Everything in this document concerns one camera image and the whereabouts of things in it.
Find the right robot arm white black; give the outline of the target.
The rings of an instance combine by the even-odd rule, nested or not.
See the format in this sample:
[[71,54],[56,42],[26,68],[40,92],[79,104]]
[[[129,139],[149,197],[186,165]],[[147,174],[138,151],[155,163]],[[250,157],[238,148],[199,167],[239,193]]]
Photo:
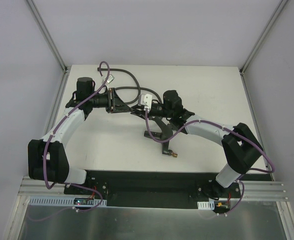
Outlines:
[[220,145],[227,163],[212,184],[213,194],[220,198],[229,193],[230,185],[245,175],[264,152],[246,124],[223,125],[202,118],[183,107],[176,90],[167,90],[162,103],[153,101],[150,94],[140,95],[132,114],[145,121],[166,118],[177,134],[199,136]]

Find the dark grey faucet valve fitting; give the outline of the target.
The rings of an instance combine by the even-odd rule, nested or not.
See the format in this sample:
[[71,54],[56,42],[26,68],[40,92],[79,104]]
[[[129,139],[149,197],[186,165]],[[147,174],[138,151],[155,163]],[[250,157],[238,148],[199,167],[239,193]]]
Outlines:
[[[151,134],[154,138],[156,138],[159,141],[166,140],[170,138],[173,135],[172,127],[169,124],[165,124],[161,117],[151,117],[149,120],[154,121],[157,126],[160,128],[160,132],[151,131]],[[176,158],[178,156],[177,153],[173,152],[171,149],[169,149],[169,142],[161,143],[161,150],[163,155],[172,156]]]

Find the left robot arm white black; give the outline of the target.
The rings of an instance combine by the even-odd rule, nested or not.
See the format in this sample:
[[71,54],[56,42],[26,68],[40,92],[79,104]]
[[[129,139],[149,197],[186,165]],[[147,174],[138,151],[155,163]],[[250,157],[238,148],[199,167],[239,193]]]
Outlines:
[[101,88],[95,90],[90,77],[80,77],[76,82],[76,91],[65,106],[60,120],[41,139],[32,139],[27,147],[28,175],[31,179],[55,184],[75,184],[81,194],[92,191],[93,183],[87,179],[84,169],[71,167],[65,148],[76,129],[88,118],[94,108],[104,108],[107,113],[131,112],[109,83],[113,75],[102,79]]

